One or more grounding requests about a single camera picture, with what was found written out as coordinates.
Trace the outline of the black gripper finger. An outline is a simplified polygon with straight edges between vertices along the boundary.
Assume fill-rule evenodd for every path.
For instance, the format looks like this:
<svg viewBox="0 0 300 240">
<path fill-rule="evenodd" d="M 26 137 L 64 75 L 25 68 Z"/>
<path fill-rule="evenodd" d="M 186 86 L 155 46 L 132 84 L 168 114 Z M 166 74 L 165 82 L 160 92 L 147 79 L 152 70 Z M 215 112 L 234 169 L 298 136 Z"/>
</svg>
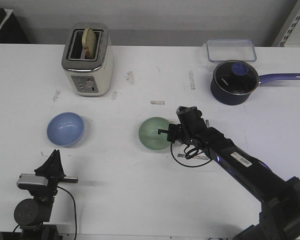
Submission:
<svg viewBox="0 0 300 240">
<path fill-rule="evenodd" d="M 60 151 L 57 150 L 56 151 L 56 157 L 55 157 L 55 162 L 56 162 L 56 172 L 58 176 L 64 176 L 64 169 L 62 166 L 62 162 L 61 162 L 61 155 L 60 155 Z"/>
<path fill-rule="evenodd" d="M 55 157 L 57 154 L 57 150 L 55 149 L 48 159 L 43 163 L 42 166 L 38 168 L 39 174 L 52 175 L 55 172 Z"/>
<path fill-rule="evenodd" d="M 165 130 L 165 129 L 158 129 L 158 134 L 161 135 L 161 134 L 168 134 L 169 131 L 168 130 Z"/>
</svg>

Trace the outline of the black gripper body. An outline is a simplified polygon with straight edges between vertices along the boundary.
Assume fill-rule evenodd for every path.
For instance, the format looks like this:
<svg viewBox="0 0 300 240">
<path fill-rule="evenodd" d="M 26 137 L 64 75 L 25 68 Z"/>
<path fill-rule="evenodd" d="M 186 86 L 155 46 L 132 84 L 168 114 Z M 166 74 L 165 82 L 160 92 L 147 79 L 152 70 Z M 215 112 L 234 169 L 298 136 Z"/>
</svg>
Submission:
<svg viewBox="0 0 300 240">
<path fill-rule="evenodd" d="M 196 145 L 202 142 L 202 140 L 199 140 L 199 135 L 206 129 L 207 126 L 202 117 L 195 121 L 186 120 L 179 124 L 170 123 L 168 126 L 167 141 L 171 143 L 179 141 L 186 145 Z"/>
<path fill-rule="evenodd" d="M 44 177 L 47 180 L 47 183 L 35 188 L 38 196 L 54 197 L 58 193 L 59 183 L 77 184 L 79 182 L 77 177 L 66 176 L 63 170 L 52 173 L 48 170 L 39 171 L 39 168 L 37 168 L 34 172 L 36 177 Z"/>
</svg>

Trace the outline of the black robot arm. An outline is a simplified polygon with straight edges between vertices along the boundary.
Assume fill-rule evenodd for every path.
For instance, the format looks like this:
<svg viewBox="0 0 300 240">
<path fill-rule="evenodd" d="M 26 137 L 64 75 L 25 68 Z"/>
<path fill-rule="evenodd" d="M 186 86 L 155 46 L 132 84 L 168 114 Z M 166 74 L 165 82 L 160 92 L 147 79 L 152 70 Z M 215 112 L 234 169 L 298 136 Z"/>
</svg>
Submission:
<svg viewBox="0 0 300 240">
<path fill-rule="evenodd" d="M 18 203 L 14 209 L 14 220 L 21 229 L 21 240 L 62 240 L 58 227 L 47 224 L 50 221 L 59 183 L 78 183 L 77 177 L 64 173 L 60 151 L 55 149 L 34 174 L 22 173 L 16 183 L 21 190 L 27 190 L 32 198 Z"/>
<path fill-rule="evenodd" d="M 262 161 L 249 155 L 214 127 L 197 107 L 178 107 L 179 124 L 169 124 L 167 141 L 179 141 L 218 163 L 261 203 L 259 223 L 237 234 L 236 240 L 295 240 L 300 236 L 300 179 L 285 181 Z"/>
</svg>

